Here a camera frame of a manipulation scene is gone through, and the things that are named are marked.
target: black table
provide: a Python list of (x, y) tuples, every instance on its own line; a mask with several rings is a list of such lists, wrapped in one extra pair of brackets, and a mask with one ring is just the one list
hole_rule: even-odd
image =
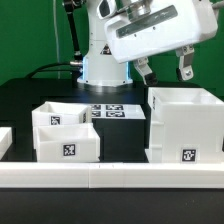
[[(159, 86), (194, 85), (159, 83)], [(5, 161), (35, 162), (31, 111), (45, 101), (140, 104), (146, 122), (150, 118), (147, 88), (141, 83), (136, 83), (132, 90), (99, 94), (73, 88), (70, 80), (13, 79), (0, 87), (0, 126), (11, 126), (14, 130), (14, 143)], [(1, 224), (224, 223), (223, 190), (0, 189), (0, 198)]]

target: small white box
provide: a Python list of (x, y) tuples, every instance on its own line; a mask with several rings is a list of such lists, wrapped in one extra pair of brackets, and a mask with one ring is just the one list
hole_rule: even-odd
[(98, 162), (100, 138), (92, 124), (34, 127), (38, 162)]
[(12, 144), (12, 128), (0, 128), (0, 159), (4, 156), (9, 146)]
[(150, 162), (224, 161), (224, 103), (202, 88), (150, 88)]
[(85, 104), (45, 102), (32, 111), (35, 126), (91, 123), (91, 106)]

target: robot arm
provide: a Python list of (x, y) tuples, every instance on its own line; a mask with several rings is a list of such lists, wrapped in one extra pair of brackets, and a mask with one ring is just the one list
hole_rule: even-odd
[(180, 58), (179, 80), (193, 77), (193, 44), (216, 35), (217, 10), (224, 1), (212, 5), (209, 0), (121, 0), (121, 6), (105, 23), (109, 47), (118, 63), (133, 61), (148, 85), (156, 77), (147, 58), (170, 50), (176, 50)]

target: white platform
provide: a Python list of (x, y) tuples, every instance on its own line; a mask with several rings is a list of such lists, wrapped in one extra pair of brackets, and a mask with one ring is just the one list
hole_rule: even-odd
[(224, 188), (224, 164), (0, 163), (1, 188)]
[(145, 119), (140, 105), (130, 104), (95, 104), (92, 117), (97, 119)]

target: metal bracket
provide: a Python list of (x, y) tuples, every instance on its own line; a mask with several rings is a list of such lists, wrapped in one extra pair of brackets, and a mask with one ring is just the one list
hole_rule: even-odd
[(218, 20), (218, 18), (219, 18), (219, 10), (224, 8), (224, 1), (212, 4), (212, 8), (214, 10), (215, 17)]
[(67, 14), (72, 14), (75, 9), (81, 8), (86, 0), (63, 0), (62, 5)]
[(156, 85), (158, 83), (156, 74), (151, 70), (148, 65), (148, 58), (143, 57), (134, 61), (135, 69), (142, 76), (144, 84), (146, 86)]
[(194, 57), (193, 45), (184, 46), (176, 50), (177, 57), (180, 57), (179, 68), (177, 69), (178, 79), (180, 81), (187, 81), (194, 76), (191, 67)]

